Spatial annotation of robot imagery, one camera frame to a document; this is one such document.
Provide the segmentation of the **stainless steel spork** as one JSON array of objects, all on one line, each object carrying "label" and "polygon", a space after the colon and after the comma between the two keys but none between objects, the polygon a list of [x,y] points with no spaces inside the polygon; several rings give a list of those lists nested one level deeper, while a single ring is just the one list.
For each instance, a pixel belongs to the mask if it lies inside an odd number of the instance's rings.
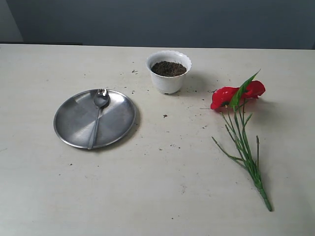
[{"label": "stainless steel spork", "polygon": [[107,105],[109,102],[109,95],[108,91],[105,88],[99,89],[93,98],[93,102],[97,107],[97,115],[94,121],[94,127],[92,129],[92,133],[88,142],[88,150],[91,150],[94,146],[96,136],[97,136],[97,129],[98,129],[98,120],[101,114],[102,108]]}]

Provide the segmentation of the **red artificial flower with stems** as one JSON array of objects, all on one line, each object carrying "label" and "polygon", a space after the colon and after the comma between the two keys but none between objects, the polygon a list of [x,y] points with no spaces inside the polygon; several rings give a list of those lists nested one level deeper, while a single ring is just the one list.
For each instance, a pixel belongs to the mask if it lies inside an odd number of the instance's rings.
[{"label": "red artificial flower with stems", "polygon": [[225,122],[225,128],[235,145],[239,156],[229,154],[218,141],[211,137],[217,147],[233,162],[237,163],[247,171],[251,177],[254,186],[259,192],[266,208],[269,212],[273,211],[273,206],[264,189],[262,175],[260,171],[260,140],[256,136],[256,158],[253,158],[250,148],[246,127],[252,114],[248,116],[246,113],[246,104],[253,99],[258,99],[265,91],[265,86],[262,82],[255,80],[258,72],[245,80],[239,87],[222,87],[213,91],[212,103],[210,109],[218,111],[226,110],[226,115],[220,112],[221,117]]}]

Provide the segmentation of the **white scalloped flower pot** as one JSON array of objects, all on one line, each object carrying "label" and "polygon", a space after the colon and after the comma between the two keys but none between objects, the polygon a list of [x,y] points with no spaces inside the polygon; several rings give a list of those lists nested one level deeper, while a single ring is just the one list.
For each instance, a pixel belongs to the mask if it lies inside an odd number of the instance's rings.
[{"label": "white scalloped flower pot", "polygon": [[[153,66],[160,62],[171,62],[182,65],[186,71],[177,76],[163,76],[153,71]],[[150,72],[151,80],[154,87],[162,94],[173,94],[178,92],[183,83],[184,78],[190,71],[192,66],[188,56],[177,51],[158,51],[151,54],[146,61],[146,67]]]}]

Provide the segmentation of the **dark brown potting soil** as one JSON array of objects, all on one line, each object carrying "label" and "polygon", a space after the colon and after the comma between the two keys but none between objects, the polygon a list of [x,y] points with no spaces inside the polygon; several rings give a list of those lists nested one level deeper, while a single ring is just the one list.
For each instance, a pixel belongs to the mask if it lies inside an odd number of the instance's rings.
[{"label": "dark brown potting soil", "polygon": [[155,63],[151,70],[155,74],[165,77],[180,76],[187,71],[187,69],[182,64],[168,61]]}]

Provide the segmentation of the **round stainless steel plate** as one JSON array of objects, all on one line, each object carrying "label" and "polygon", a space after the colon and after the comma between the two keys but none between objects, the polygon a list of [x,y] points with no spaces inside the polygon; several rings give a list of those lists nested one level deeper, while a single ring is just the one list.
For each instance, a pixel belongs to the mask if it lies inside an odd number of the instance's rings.
[{"label": "round stainless steel plate", "polygon": [[59,107],[54,117],[54,130],[63,142],[88,149],[96,119],[98,126],[92,149],[111,145],[131,130],[136,121],[136,106],[123,93],[107,91],[109,101],[102,109],[93,101],[98,89],[78,93]]}]

